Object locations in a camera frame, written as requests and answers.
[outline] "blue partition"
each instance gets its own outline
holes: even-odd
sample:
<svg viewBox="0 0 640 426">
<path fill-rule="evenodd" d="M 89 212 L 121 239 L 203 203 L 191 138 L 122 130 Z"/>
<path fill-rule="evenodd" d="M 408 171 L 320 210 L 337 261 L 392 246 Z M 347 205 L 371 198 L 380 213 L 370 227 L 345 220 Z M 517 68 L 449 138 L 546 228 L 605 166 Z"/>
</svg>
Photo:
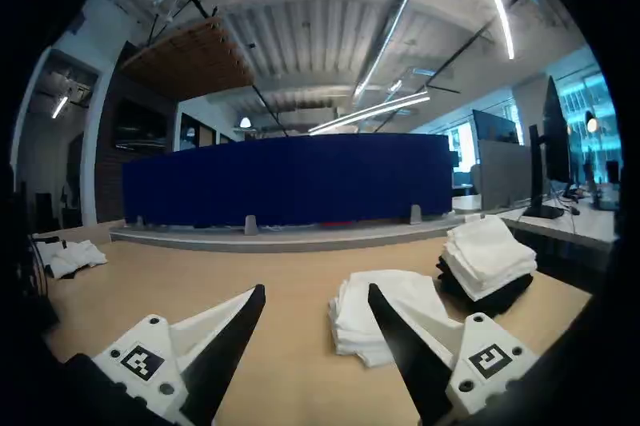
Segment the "blue partition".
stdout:
<svg viewBox="0 0 640 426">
<path fill-rule="evenodd" d="M 451 211 L 447 138 L 336 134 L 243 141 L 123 166 L 125 217 L 155 225 L 259 225 Z"/>
</svg>

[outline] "black towel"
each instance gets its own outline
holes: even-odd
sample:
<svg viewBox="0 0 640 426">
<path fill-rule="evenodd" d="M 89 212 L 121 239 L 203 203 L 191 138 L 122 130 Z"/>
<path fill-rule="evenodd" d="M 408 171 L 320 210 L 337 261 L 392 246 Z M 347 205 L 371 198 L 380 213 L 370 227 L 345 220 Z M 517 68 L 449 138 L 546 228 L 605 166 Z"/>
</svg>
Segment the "black towel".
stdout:
<svg viewBox="0 0 640 426">
<path fill-rule="evenodd" d="M 464 288 L 458 283 L 446 261 L 442 257 L 439 260 L 440 262 L 437 266 L 442 271 L 442 274 L 438 276 L 438 279 L 440 280 L 442 292 L 462 301 L 464 307 L 472 313 L 485 313 L 488 317 L 502 314 L 509 309 L 520 295 L 529 288 L 531 281 L 534 280 L 533 276 L 526 274 L 502 286 L 490 295 L 474 301 L 466 295 Z"/>
</svg>

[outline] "gray cubicle panel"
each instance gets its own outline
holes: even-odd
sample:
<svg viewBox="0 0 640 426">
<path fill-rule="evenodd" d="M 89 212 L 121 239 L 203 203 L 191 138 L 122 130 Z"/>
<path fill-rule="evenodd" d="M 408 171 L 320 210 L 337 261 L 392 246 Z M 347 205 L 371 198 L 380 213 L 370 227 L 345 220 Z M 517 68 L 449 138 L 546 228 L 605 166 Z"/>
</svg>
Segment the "gray cubicle panel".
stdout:
<svg viewBox="0 0 640 426">
<path fill-rule="evenodd" d="M 500 141 L 478 141 L 482 209 L 512 206 L 531 196 L 531 149 Z"/>
</svg>

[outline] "desk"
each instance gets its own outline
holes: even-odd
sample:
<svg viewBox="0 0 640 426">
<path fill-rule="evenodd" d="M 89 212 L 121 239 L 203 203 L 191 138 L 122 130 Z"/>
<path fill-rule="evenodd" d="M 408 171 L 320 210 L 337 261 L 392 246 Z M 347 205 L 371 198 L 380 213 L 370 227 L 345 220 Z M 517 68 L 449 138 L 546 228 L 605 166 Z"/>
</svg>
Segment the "desk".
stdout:
<svg viewBox="0 0 640 426">
<path fill-rule="evenodd" d="M 558 206 L 556 200 L 548 200 L 544 204 Z M 525 208 L 519 208 L 500 213 L 499 216 L 511 228 L 523 229 L 588 248 L 609 251 L 615 241 L 614 212 L 593 209 L 587 199 L 582 199 L 577 204 L 573 202 L 570 204 L 578 208 L 579 215 L 573 216 L 567 211 L 559 218 L 546 220 L 523 216 Z"/>
<path fill-rule="evenodd" d="M 101 245 L 109 263 L 73 280 L 51 281 L 61 324 L 47 337 L 66 360 L 93 356 L 140 318 L 171 323 L 258 282 L 266 306 L 218 410 L 220 424 L 416 424 L 418 413 L 394 366 L 365 369 L 336 356 L 327 303 L 350 273 L 402 268 L 437 274 L 445 238 L 319 253 L 211 253 L 116 241 Z M 542 353 L 582 310 L 589 295 L 535 273 L 528 291 L 497 322 Z M 464 314 L 445 299 L 448 313 Z"/>
</svg>

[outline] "pile of white cloth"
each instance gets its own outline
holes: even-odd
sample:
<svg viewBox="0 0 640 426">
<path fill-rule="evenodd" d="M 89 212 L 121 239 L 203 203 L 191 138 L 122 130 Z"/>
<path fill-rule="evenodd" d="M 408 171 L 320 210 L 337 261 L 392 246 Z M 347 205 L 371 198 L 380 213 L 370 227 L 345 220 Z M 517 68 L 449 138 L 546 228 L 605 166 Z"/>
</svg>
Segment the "pile of white cloth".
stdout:
<svg viewBox="0 0 640 426">
<path fill-rule="evenodd" d="M 447 318 L 431 277 L 385 269 L 352 273 L 329 302 L 329 318 L 337 354 L 358 355 L 368 367 L 394 362 L 369 307 L 369 284 L 378 285 L 389 302 L 402 301 L 431 316 Z"/>
<path fill-rule="evenodd" d="M 64 248 L 61 241 L 57 243 L 37 242 L 42 263 L 51 267 L 54 278 L 58 279 L 72 273 L 82 266 L 95 266 L 106 263 L 106 256 L 91 241 L 74 243 L 66 242 Z"/>
<path fill-rule="evenodd" d="M 535 251 L 518 243 L 495 215 L 453 228 L 447 236 L 442 258 L 473 301 L 536 269 Z"/>
</svg>

